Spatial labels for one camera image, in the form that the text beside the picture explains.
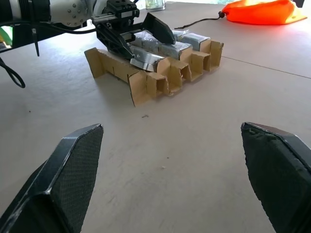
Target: beige table surface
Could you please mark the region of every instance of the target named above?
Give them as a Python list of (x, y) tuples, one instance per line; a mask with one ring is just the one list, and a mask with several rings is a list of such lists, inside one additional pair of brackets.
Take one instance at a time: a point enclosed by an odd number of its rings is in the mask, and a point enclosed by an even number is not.
[[(156, 15), (174, 27), (219, 9), (174, 3)], [(284, 72), (309, 73), (307, 23), (255, 27), (223, 19), (193, 26), (225, 42), (230, 58), (178, 95), (137, 108), (125, 83), (92, 78), (83, 52), (104, 48), (94, 33), (42, 41), (40, 58), (34, 45), (1, 54), (27, 88), (0, 69), (0, 214), (63, 136), (102, 123), (82, 232), (273, 233), (248, 180), (240, 125), (271, 125), (311, 145), (311, 80)]]

